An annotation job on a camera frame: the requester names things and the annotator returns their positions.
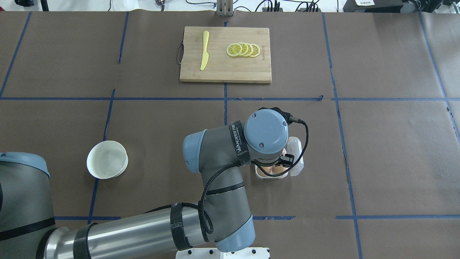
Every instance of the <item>black cable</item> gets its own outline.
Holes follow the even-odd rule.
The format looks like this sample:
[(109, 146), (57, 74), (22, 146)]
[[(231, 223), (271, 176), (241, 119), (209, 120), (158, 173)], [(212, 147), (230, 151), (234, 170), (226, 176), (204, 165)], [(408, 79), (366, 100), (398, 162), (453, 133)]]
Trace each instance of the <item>black cable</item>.
[(282, 176), (282, 175), (286, 174), (287, 172), (289, 172), (291, 169), (293, 169), (297, 165), (297, 163), (300, 161), (300, 159), (304, 155), (305, 150), (307, 149), (307, 146), (308, 146), (308, 126), (307, 126), (307, 123), (305, 121), (301, 120), (301, 119), (298, 119), (298, 121), (296, 123), (299, 123), (299, 124), (302, 124), (302, 125), (305, 126), (306, 138), (305, 138), (304, 148), (302, 149), (302, 152), (300, 153), (299, 158), (297, 158), (297, 161), (295, 161), (295, 163), (292, 164), (292, 166), (287, 168), (284, 172), (272, 175), (270, 173), (267, 173), (257, 161), (251, 161), (251, 164), (255, 164), (266, 176), (278, 177), (278, 176)]
[(252, 12), (251, 10), (249, 10), (249, 9), (248, 9), (247, 7), (245, 7), (245, 6), (238, 6), (238, 7), (235, 7), (235, 10), (238, 9), (238, 8), (244, 8), (244, 9), (246, 9), (246, 10)]
[(214, 231), (213, 223), (211, 220), (208, 220), (209, 223), (209, 228), (207, 227), (206, 223), (204, 222), (204, 217), (205, 217), (205, 212), (204, 212), (204, 201), (206, 199), (206, 193), (209, 190), (209, 187), (211, 186), (211, 183), (225, 170), (230, 169), (232, 167), (239, 166), (240, 163), (234, 163), (230, 165), (226, 165), (222, 167), (219, 171), (217, 171), (211, 178), (209, 178), (208, 182), (206, 183), (206, 186), (204, 187), (203, 194), (201, 195), (201, 200), (198, 202), (198, 218), (200, 219), (200, 223), (204, 226), (206, 233), (212, 234)]
[(295, 9), (295, 11), (297, 12), (299, 10), (299, 7), (302, 5), (302, 4), (307, 4), (307, 9), (308, 9), (308, 2), (300, 2), (300, 4), (297, 6), (297, 8)]
[(213, 5), (216, 5), (216, 4), (217, 4), (217, 2), (216, 2), (216, 3), (214, 3), (214, 2), (192, 3), (192, 2), (189, 2), (188, 0), (185, 0), (185, 2), (187, 2), (187, 4), (191, 4), (191, 5), (202, 5), (202, 4), (213, 4)]
[(271, 8), (273, 8), (273, 2), (272, 2), (271, 0), (263, 0), (263, 1), (260, 2), (260, 4), (256, 7), (255, 12), (257, 12), (257, 9), (258, 9), (264, 2), (266, 2), (266, 1), (268, 1), (268, 2), (270, 3), (269, 6), (271, 6)]
[[(189, 207), (189, 208), (192, 208), (192, 209), (196, 209), (197, 211), (199, 211), (199, 210), (198, 210), (198, 205), (195, 205), (195, 204), (193, 204), (193, 203), (183, 202), (183, 203), (182, 203), (182, 206), (183, 206), (183, 207)], [(155, 209), (153, 209), (153, 210), (149, 210), (149, 211), (147, 211), (147, 212), (144, 212), (143, 214), (150, 213), (150, 212), (156, 212), (156, 211), (160, 211), (160, 210), (164, 210), (164, 209), (168, 209), (168, 208), (171, 208), (171, 207), (172, 207), (171, 204), (169, 204), (169, 205), (164, 205), (164, 206), (155, 208)], [(211, 218), (210, 218), (209, 215), (206, 213), (206, 211), (203, 211), (203, 214), (204, 214), (204, 217), (206, 218), (206, 220), (208, 221), (208, 223), (212, 225), (212, 223), (211, 223)]]

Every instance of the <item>cutting board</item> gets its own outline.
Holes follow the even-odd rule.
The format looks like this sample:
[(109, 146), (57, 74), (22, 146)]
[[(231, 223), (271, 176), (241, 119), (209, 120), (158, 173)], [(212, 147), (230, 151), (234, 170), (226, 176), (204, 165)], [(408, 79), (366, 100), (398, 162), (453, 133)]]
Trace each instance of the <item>cutting board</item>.
[[(209, 31), (209, 60), (201, 71), (203, 31)], [(257, 44), (260, 54), (255, 58), (230, 57), (227, 47), (232, 43)], [(271, 83), (270, 30), (240, 27), (185, 27), (184, 55), (180, 67), (182, 82)]]

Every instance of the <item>yellow knife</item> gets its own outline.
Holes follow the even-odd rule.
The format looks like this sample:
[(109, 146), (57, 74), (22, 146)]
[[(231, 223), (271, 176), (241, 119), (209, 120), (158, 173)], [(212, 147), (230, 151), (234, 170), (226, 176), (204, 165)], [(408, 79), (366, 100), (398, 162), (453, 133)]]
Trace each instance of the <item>yellow knife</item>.
[(209, 40), (209, 31), (203, 31), (203, 56), (201, 58), (201, 68), (203, 71), (207, 65), (207, 60), (209, 59), (209, 54), (207, 53), (207, 41)]

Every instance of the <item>black cable on table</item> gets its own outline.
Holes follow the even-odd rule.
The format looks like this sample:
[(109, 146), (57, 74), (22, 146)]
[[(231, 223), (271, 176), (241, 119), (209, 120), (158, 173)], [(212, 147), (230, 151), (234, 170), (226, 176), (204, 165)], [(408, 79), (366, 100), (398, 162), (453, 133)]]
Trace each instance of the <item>black cable on table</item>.
[(307, 8), (306, 8), (306, 9), (308, 9), (308, 2), (300, 2), (300, 4), (299, 4), (299, 5), (297, 6), (297, 8), (295, 9), (296, 12), (299, 10), (299, 8), (300, 8), (300, 6), (301, 6), (302, 4), (307, 4)]
[(192, 2), (189, 2), (188, 0), (185, 0), (185, 2), (187, 2), (187, 4), (191, 4), (191, 5), (203, 5), (203, 4), (213, 4), (213, 5), (216, 5), (217, 2), (200, 2), (200, 3), (192, 3)]
[(270, 8), (273, 8), (273, 2), (271, 0), (263, 0), (262, 2), (260, 2), (260, 4), (256, 7), (256, 10), (255, 12), (257, 12), (257, 9), (264, 3), (264, 2), (269, 2), (270, 3), (270, 7), (267, 8), (267, 10), (269, 10)]
[(238, 9), (238, 8), (244, 8), (244, 9), (246, 9), (246, 10), (252, 12), (251, 10), (249, 10), (249, 8), (247, 8), (247, 7), (245, 7), (245, 6), (238, 6), (238, 7), (235, 7), (235, 10)]

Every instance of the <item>cable strap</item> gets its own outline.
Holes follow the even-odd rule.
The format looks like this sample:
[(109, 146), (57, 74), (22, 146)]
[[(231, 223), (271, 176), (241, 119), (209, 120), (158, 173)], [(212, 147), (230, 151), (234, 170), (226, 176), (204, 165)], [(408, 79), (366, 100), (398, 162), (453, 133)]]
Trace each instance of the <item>cable strap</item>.
[(54, 224), (55, 224), (54, 217), (52, 217), (52, 218), (45, 219), (39, 222), (35, 222), (29, 225), (25, 225), (19, 228), (5, 230), (5, 231), (0, 232), (0, 241), (7, 240), (13, 237), (20, 236), (20, 235), (29, 234), (37, 230), (42, 230), (44, 228), (51, 227)]
[(229, 124), (230, 135), (235, 147), (236, 156), (240, 161), (241, 166), (251, 164), (251, 156), (247, 148), (246, 138), (244, 137), (243, 127), (241, 121), (234, 121)]
[(97, 225), (97, 223), (81, 227), (77, 230), (74, 239), (74, 259), (91, 259), (88, 248), (88, 233), (89, 229), (94, 225)]
[(182, 222), (182, 202), (173, 203), (171, 206), (171, 234), (174, 244), (179, 251), (192, 248), (189, 239), (184, 233), (184, 223)]

